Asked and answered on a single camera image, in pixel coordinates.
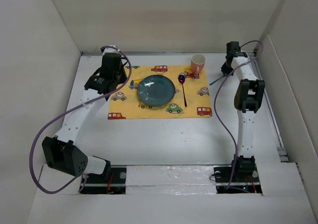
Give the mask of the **blue metal fork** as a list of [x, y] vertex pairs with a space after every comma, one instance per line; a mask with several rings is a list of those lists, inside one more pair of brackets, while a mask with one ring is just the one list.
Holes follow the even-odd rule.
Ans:
[[217, 83], [219, 80], [223, 79], [225, 76], [221, 76], [219, 78], [217, 78], [216, 80], [214, 80], [213, 82], [209, 83], [209, 86], [212, 86], [213, 84]]

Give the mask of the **pink ceramic mug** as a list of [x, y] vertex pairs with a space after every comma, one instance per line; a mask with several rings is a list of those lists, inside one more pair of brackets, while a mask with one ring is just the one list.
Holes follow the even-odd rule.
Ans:
[[192, 73], [195, 75], [199, 75], [199, 73], [203, 70], [205, 66], [206, 58], [201, 54], [195, 54], [191, 58], [190, 69]]

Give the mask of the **yellow car-print placemat cloth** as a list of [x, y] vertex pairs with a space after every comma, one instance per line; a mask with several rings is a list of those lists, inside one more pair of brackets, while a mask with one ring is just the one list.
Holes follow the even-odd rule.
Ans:
[[[184, 106], [179, 74], [186, 76], [184, 89], [187, 107]], [[161, 107], [145, 105], [137, 95], [139, 83], [150, 75], [163, 75], [175, 85], [171, 102]], [[195, 76], [190, 65], [132, 66], [129, 82], [110, 98], [108, 119], [172, 119], [211, 117], [212, 106], [204, 70]]]

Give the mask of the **teal ceramic plate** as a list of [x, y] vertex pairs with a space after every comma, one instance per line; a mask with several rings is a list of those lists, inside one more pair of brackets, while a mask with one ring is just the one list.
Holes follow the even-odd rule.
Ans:
[[137, 95], [145, 105], [160, 107], [172, 101], [175, 85], [163, 75], [150, 75], [139, 83]]

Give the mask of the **purple metal spoon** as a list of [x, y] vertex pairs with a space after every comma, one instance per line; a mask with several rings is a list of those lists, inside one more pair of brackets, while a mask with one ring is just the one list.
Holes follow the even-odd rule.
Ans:
[[187, 101], [185, 96], [185, 89], [184, 89], [184, 83], [185, 83], [186, 76], [184, 73], [179, 74], [178, 81], [182, 85], [182, 91], [183, 91], [183, 99], [184, 99], [184, 106], [187, 107]]

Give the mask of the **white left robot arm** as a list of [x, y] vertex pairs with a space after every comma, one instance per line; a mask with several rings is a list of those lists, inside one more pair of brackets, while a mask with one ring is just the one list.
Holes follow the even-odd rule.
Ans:
[[80, 140], [99, 109], [128, 82], [130, 76], [124, 69], [129, 60], [115, 45], [103, 46], [101, 52], [101, 66], [85, 83], [78, 106], [52, 138], [43, 140], [42, 149], [50, 168], [74, 177], [92, 174], [103, 183], [110, 178], [110, 162], [86, 155], [80, 149]]

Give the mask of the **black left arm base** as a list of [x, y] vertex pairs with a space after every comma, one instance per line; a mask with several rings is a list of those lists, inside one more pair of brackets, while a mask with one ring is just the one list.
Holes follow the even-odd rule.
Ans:
[[126, 166], [111, 166], [110, 173], [104, 178], [89, 175], [85, 180], [81, 178], [79, 192], [81, 194], [106, 194], [123, 195], [126, 194]]

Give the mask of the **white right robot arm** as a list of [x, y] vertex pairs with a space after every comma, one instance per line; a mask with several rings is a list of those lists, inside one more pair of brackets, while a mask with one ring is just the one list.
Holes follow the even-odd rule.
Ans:
[[237, 41], [227, 43], [226, 61], [221, 67], [221, 72], [224, 75], [237, 75], [239, 79], [234, 97], [234, 107], [238, 113], [238, 141], [229, 177], [229, 181], [237, 182], [254, 172], [254, 120], [261, 108], [265, 81], [254, 74], [251, 59], [241, 50]]

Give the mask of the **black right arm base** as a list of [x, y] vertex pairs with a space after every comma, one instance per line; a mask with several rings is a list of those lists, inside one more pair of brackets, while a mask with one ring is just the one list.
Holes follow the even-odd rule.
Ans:
[[227, 188], [232, 172], [230, 165], [217, 165], [209, 179], [216, 185], [217, 194], [262, 194], [257, 167], [252, 172], [234, 173], [230, 187]]

